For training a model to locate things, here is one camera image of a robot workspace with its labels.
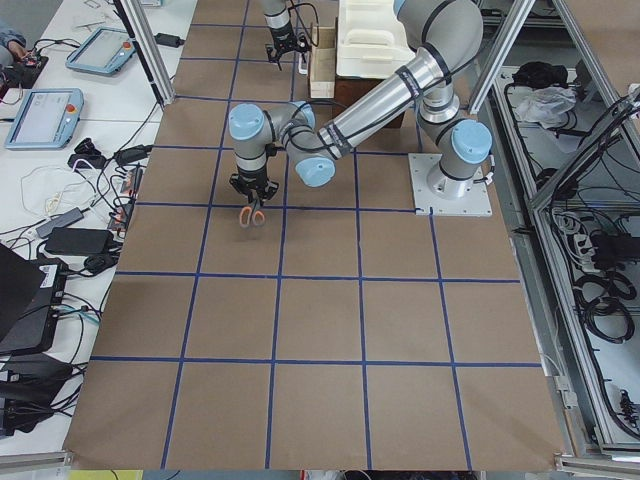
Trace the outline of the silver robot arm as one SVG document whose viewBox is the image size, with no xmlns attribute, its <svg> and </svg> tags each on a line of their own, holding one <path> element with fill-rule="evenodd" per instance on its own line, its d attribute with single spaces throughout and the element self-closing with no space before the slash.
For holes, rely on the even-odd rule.
<svg viewBox="0 0 640 480">
<path fill-rule="evenodd" d="M 231 186 L 247 199 L 239 213 L 242 227 L 264 223 L 264 203 L 279 188 L 269 179 L 267 162 L 281 145 L 308 187 L 321 187 L 335 174 L 335 162 L 409 108 L 420 128 L 441 151 L 427 174 L 429 191 L 446 201 L 469 193 L 492 136 L 482 123 L 465 117 L 453 77 L 477 56 L 483 19 L 471 1 L 397 1 L 393 6 L 414 56 L 386 80 L 323 127 L 312 107 L 291 102 L 273 110 L 242 103 L 228 115 L 237 171 Z"/>
<path fill-rule="evenodd" d="M 270 63 L 281 67 L 281 58 L 288 53 L 297 52 L 298 72 L 308 73 L 307 54 L 311 51 L 311 43 L 306 34 L 297 34 L 294 30 L 288 6 L 283 0 L 262 0 L 261 7 L 266 25 L 271 35 L 271 42 L 265 45 L 265 52 Z"/>
</svg>

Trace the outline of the person hand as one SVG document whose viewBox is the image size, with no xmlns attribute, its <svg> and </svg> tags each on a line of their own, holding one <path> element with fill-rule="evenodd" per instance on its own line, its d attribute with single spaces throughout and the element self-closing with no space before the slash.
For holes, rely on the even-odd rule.
<svg viewBox="0 0 640 480">
<path fill-rule="evenodd" d="M 21 61 L 28 55 L 28 50 L 18 41 L 11 40 L 6 44 L 6 48 L 16 61 Z"/>
</svg>

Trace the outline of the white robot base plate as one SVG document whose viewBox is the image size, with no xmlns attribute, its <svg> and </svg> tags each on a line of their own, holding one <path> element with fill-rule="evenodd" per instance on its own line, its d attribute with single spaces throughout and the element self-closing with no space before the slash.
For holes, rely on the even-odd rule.
<svg viewBox="0 0 640 480">
<path fill-rule="evenodd" d="M 440 169 L 441 154 L 408 155 L 414 211 L 418 216 L 490 217 L 492 207 L 481 168 L 472 179 L 453 180 Z"/>
</svg>

